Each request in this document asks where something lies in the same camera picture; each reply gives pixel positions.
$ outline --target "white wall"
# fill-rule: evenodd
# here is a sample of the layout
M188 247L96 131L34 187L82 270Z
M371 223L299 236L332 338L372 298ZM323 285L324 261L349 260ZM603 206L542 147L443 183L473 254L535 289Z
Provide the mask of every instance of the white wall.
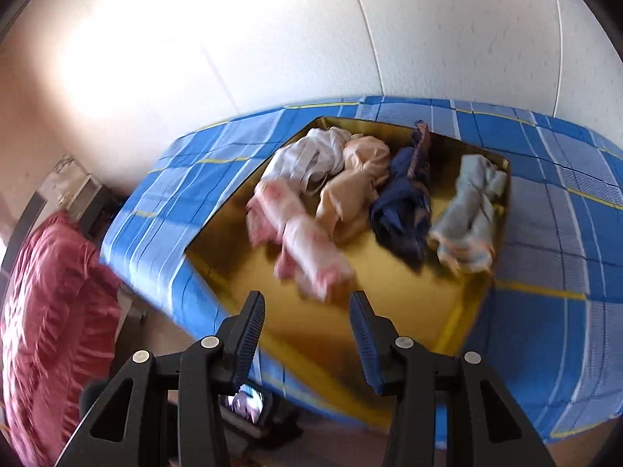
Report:
M32 80L21 73L13 51L0 44L0 238L5 241L65 154L40 111Z
M623 145L621 61L582 0L33 0L7 41L125 191L177 136L341 96L511 105Z

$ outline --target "navy blue cloth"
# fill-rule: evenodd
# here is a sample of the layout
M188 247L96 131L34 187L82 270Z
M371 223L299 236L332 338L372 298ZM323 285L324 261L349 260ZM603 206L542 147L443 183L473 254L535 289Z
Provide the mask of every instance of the navy blue cloth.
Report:
M431 169L426 124L412 133L413 146L403 147L389 165L389 180L370 205L370 225L376 241L409 266L424 258L431 227Z

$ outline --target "metal screw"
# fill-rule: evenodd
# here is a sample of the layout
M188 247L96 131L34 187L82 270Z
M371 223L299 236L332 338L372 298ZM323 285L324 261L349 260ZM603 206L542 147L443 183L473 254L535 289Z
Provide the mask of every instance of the metal screw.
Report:
M413 348L413 339L410 337L398 337L396 339L396 345L398 348L409 349Z
M482 361L482 357L475 351L468 351L463 355L463 358L465 358L467 363L471 363L472 365L478 365Z
M132 361L136 363L144 363L150 359L150 352L141 349L141 351L136 351L135 354L132 355Z
M214 335L210 335L208 337L204 337L201 339L201 345L206 349L216 348L219 345L219 338Z

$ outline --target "folded clothes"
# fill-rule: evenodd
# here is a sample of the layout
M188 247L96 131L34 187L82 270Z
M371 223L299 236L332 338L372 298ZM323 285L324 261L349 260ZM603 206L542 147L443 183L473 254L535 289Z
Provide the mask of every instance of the folded clothes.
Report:
M389 165L389 181L370 206L370 225L376 241L411 266L418 266L431 226L431 135L422 121Z
M290 187L301 193L313 194L344 168L342 152L351 134L332 126L327 131L312 128L302 139L278 149L262 179L282 177Z
M347 258L305 212L298 193L284 178L260 181L247 210L251 245L269 241L282 245L275 265L279 279L294 278L304 295L323 301L354 280Z
M366 226L368 206L378 198L376 187L389 176L389 148L382 140L353 139L344 146L343 157L344 171L326 183L316 211L316 221L330 237L339 222L349 234L348 228Z
M495 232L494 202L504 192L507 175L480 154L461 160L457 193L428 236L439 261L453 272L490 270Z

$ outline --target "yellow tray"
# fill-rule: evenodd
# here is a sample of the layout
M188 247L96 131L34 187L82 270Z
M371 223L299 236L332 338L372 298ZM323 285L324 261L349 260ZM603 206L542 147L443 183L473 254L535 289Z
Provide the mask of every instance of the yellow tray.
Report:
M383 140L394 154L411 145L411 129L394 124L347 118L317 118L297 133L294 142L311 128L338 126ZM510 176L502 156L459 140L432 133L430 150L433 219L455 194L463 154L482 154ZM186 249L197 271L231 314L239 312L250 290L266 297L266 322L260 345L288 371L323 397L337 411L386 427L391 410L366 384L344 304L322 304L303 299L294 283L273 277L278 248L252 249L247 238L245 206L253 196L269 160L244 182ZM500 200L495 247L499 249L509 202L510 181ZM306 199L313 214L319 195ZM400 335L408 335L426 348L455 354L471 328L491 284L491 274L456 277L428 250L419 272L379 246L368 230L341 250L357 272L375 313L393 321Z

